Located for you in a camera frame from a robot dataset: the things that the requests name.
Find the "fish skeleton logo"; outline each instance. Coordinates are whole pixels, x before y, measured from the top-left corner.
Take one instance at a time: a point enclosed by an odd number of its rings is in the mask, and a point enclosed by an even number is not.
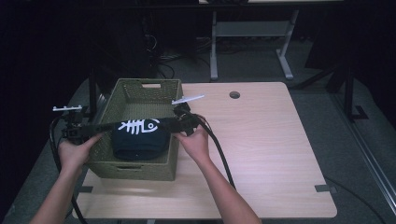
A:
[[[127,122],[122,122],[119,130],[126,128],[126,132],[128,133],[131,131],[131,134],[139,134],[140,132],[152,133],[158,129],[158,126],[155,123],[160,123],[160,121],[157,119],[133,119],[128,120]]]

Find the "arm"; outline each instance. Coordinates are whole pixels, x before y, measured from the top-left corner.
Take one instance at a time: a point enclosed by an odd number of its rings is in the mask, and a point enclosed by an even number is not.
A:
[[[175,137],[202,171],[224,223],[262,223],[210,159],[207,132],[201,125],[191,136],[176,133]]]
[[[96,135],[80,146],[68,141],[59,145],[62,170],[41,204],[31,223],[63,223],[74,187],[82,172],[82,165],[88,160],[90,149],[102,135]]]

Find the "wicker basket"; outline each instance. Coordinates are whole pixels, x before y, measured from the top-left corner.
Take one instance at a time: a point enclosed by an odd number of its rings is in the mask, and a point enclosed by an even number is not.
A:
[[[99,123],[173,117],[172,100],[182,95],[180,80],[119,79]],[[113,156],[111,133],[106,133],[92,148],[88,166],[102,178],[175,180],[178,141],[170,138],[169,148],[154,160],[122,161]]]

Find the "desk leg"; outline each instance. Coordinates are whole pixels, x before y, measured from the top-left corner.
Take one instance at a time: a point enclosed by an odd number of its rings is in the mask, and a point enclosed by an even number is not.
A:
[[[293,74],[291,73],[288,61],[286,60],[286,50],[288,49],[289,42],[291,39],[291,35],[293,34],[294,25],[297,20],[299,10],[294,10],[291,15],[290,22],[288,25],[288,29],[285,35],[285,43],[283,44],[282,49],[276,50],[277,58],[279,59],[280,65],[282,66],[283,73],[285,74],[286,79],[293,79]]]
[[[217,80],[218,78],[218,59],[216,57],[216,11],[214,11],[212,21],[212,51],[210,52],[210,79]]]

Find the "hand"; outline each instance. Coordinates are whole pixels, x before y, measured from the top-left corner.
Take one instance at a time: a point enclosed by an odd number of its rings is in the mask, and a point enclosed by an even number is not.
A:
[[[88,160],[91,147],[102,137],[102,134],[90,138],[85,143],[76,146],[68,140],[59,145],[59,157],[62,170],[81,171],[82,165]]]
[[[183,133],[174,133],[174,137],[180,141],[195,162],[210,161],[208,134],[201,125],[198,125],[195,132],[190,136],[186,136]]]

